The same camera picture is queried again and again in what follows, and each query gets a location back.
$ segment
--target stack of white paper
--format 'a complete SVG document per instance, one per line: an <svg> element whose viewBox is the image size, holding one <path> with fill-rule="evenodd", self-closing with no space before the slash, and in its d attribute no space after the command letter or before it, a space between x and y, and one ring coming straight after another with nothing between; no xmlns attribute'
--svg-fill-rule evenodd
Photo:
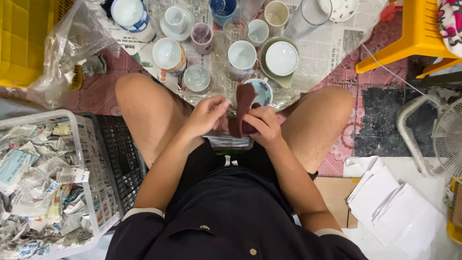
<svg viewBox="0 0 462 260"><path fill-rule="evenodd" d="M444 216L408 183L399 185L378 156L347 159L345 169L364 174L347 200L361 224L413 258L426 251Z"/></svg>

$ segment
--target brown cloth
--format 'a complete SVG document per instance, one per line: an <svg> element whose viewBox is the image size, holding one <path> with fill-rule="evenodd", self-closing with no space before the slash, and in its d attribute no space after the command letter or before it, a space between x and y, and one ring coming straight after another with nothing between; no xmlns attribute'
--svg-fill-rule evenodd
<svg viewBox="0 0 462 260"><path fill-rule="evenodd" d="M260 103L254 103L257 93L254 91L252 84L244 84L237 86L236 101L237 113L235 118L228 119L228 130L232 136L242 137L243 135L251 135L257 132L257 129L243 120L244 115L249 112L250 105L252 108L260 107Z"/></svg>

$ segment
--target person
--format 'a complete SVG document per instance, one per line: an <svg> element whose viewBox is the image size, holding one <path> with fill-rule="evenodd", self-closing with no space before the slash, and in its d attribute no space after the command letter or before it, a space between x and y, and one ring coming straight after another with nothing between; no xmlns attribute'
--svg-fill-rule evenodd
<svg viewBox="0 0 462 260"><path fill-rule="evenodd" d="M228 161L201 137L226 114L224 97L193 109L142 74L115 92L150 170L106 259L366 259L312 180L350 115L347 90L304 95L283 124L270 106L250 109L253 148Z"/></svg>

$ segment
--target sleeve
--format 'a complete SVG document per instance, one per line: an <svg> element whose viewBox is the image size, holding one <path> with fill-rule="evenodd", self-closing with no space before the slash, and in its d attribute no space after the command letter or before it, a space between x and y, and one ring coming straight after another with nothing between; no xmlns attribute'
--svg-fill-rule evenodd
<svg viewBox="0 0 462 260"><path fill-rule="evenodd" d="M367 260L361 249L351 242L343 232L335 229L320 229L315 232L315 235L335 247L348 259Z"/></svg>
<svg viewBox="0 0 462 260"><path fill-rule="evenodd" d="M158 209L129 210L112 236L106 260L143 259L165 226Z"/></svg>

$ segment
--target hand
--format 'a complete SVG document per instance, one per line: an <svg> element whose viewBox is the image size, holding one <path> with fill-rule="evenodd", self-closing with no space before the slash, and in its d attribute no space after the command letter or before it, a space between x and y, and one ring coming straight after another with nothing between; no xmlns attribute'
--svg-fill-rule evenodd
<svg viewBox="0 0 462 260"><path fill-rule="evenodd" d="M265 149L277 149L285 142L281 134L281 125L274 109L270 106L261 106L250 109L244 115L244 121L255 127L258 133L250 135Z"/></svg>
<svg viewBox="0 0 462 260"><path fill-rule="evenodd" d="M202 136L219 127L226 117L229 101L223 96L201 100L194 108L185 126L185 133L191 138Z"/></svg>

